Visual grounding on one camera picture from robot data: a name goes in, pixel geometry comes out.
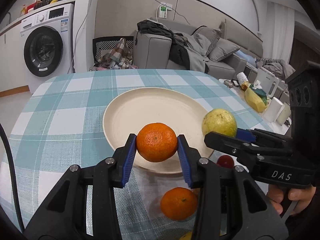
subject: yellow-green fruit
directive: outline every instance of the yellow-green fruit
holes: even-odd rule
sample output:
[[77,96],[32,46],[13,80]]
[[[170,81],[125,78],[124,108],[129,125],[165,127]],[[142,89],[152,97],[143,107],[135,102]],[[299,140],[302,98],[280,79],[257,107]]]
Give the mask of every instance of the yellow-green fruit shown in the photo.
[[237,123],[234,116],[225,109],[213,109],[207,113],[202,121],[202,134],[217,132],[230,137],[237,133]]
[[183,235],[179,240],[191,240],[192,231]]

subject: white kettle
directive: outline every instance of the white kettle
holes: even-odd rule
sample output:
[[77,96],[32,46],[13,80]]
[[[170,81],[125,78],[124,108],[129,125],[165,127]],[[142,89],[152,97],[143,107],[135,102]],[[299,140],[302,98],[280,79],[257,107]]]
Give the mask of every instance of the white kettle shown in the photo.
[[[269,98],[273,97],[280,82],[280,79],[263,67],[258,68],[256,80],[260,81],[263,91],[265,91],[267,97]],[[269,94],[273,82],[275,82],[275,87],[273,88],[271,94]]]

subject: floor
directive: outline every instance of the floor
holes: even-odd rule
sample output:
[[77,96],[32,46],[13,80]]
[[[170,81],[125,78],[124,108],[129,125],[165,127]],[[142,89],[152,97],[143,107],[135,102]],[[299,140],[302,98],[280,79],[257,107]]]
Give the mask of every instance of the floor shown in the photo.
[[[30,92],[0,98],[0,123],[4,128],[7,137],[10,136],[20,113],[30,98]],[[0,140],[0,163],[2,162],[3,153],[4,146]]]

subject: white curtain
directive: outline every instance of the white curtain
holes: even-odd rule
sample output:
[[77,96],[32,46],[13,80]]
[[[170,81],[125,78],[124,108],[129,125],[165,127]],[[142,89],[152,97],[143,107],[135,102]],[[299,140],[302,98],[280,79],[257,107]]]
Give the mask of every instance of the white curtain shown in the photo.
[[294,9],[274,3],[274,39],[272,57],[289,63],[294,35]]

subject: human hand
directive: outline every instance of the human hand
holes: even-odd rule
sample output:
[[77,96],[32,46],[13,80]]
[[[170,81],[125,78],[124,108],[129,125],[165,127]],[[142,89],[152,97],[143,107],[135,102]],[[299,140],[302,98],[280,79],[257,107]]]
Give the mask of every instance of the human hand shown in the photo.
[[[304,210],[311,202],[314,194],[316,192],[316,188],[310,186],[306,189],[296,189],[292,188],[289,191],[288,198],[289,200],[298,200],[298,203],[294,210],[291,212],[290,215],[296,215]],[[275,185],[269,184],[267,197],[270,198],[273,207],[276,209],[278,214],[281,214],[283,211],[283,207],[281,206],[281,202],[284,198],[284,192],[279,189]]]

